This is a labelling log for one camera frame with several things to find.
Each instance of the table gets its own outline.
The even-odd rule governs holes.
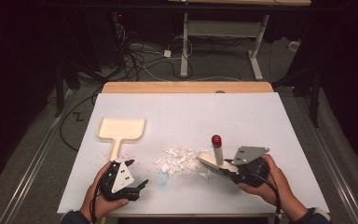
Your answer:
[[[309,6],[310,0],[189,0],[189,3],[203,4],[238,4],[238,5],[265,5],[265,6]],[[183,47],[181,61],[181,77],[187,77],[188,65],[188,36],[189,35],[213,35],[234,37],[255,37],[255,47],[248,51],[249,60],[256,80],[263,80],[260,67],[257,62],[257,53],[266,31],[269,15],[264,15],[261,22],[239,22],[239,21],[194,21],[188,19],[188,13],[184,17]]]
[[[198,171],[168,175],[153,164],[158,159],[165,160],[165,151],[172,147],[211,150],[210,138],[216,131],[221,133],[225,158],[233,157],[239,144],[270,147],[270,154],[292,180],[297,197],[307,207],[318,206],[328,211],[282,102],[268,83],[140,82],[105,84],[62,196],[59,213],[81,204],[87,186],[107,161],[111,143],[96,136],[99,121],[104,117],[146,119],[144,136],[134,144],[122,145],[119,159],[135,159],[130,166],[135,185],[146,178],[149,183],[137,202],[111,216],[272,217],[274,206],[240,191],[229,179],[210,174],[205,181]],[[187,200],[196,203],[188,204]]]

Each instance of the dark sleeve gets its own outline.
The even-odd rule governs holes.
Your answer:
[[[310,208],[299,221],[292,224],[331,224],[330,216],[320,208]]]
[[[79,211],[69,211],[61,218],[61,224],[90,224]]]

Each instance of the hand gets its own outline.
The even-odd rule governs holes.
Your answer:
[[[289,216],[292,221],[299,220],[307,213],[307,208],[293,194],[286,176],[283,171],[277,167],[272,157],[269,154],[265,154],[263,155],[263,159],[269,166],[268,181],[279,191],[283,212]],[[260,187],[254,188],[240,183],[238,187],[247,193],[260,196],[267,203],[276,205],[277,199],[275,193],[267,184],[262,184]]]
[[[109,161],[95,176],[94,182],[89,186],[87,190],[86,197],[84,198],[83,205],[80,208],[80,212],[91,222],[91,213],[90,213],[90,203],[94,197],[95,188],[97,188],[98,180],[101,176],[107,171],[111,165]],[[97,220],[100,220],[102,217],[105,217],[109,212],[116,210],[120,207],[127,205],[129,201],[127,199],[120,199],[117,201],[108,202],[102,195],[97,196],[95,202],[95,216]]]

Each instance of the person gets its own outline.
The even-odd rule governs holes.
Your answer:
[[[294,195],[290,189],[289,182],[283,171],[275,164],[275,161],[269,154],[262,156],[269,166],[270,172],[268,176],[269,183],[273,184],[279,191],[281,199],[281,207],[283,212],[289,217],[293,224],[329,224],[331,223],[330,216],[320,208],[307,209],[301,201]],[[86,192],[84,202],[78,211],[70,211],[66,213],[61,220],[61,224],[83,224],[91,223],[90,203],[93,199],[94,190],[97,187],[98,180],[110,167],[109,161],[95,176],[93,183],[89,186]],[[254,188],[252,186],[240,183],[238,187],[243,191],[260,196],[265,202],[276,205],[276,196],[273,190],[267,185],[262,184],[260,187]],[[127,199],[120,199],[113,202],[108,202],[104,197],[96,198],[95,216],[98,220],[105,217],[109,212],[114,211],[120,207],[127,205]]]

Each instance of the beige dustpan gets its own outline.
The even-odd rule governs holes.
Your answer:
[[[103,139],[112,139],[113,146],[109,160],[117,159],[118,150],[124,141],[135,141],[142,137],[145,128],[145,119],[107,119],[101,121],[98,136]]]

